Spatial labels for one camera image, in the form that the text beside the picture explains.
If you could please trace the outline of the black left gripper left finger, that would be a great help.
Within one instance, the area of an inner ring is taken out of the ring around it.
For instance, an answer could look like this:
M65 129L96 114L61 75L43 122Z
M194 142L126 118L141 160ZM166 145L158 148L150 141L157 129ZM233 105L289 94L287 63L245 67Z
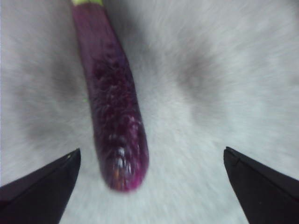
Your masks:
M58 224L74 190L81 164L76 149L0 188L2 224Z

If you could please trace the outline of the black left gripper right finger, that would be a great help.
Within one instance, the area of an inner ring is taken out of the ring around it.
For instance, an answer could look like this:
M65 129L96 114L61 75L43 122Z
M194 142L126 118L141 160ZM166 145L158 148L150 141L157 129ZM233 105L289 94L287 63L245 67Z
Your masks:
M223 153L229 182L250 224L297 224L299 181L230 147Z

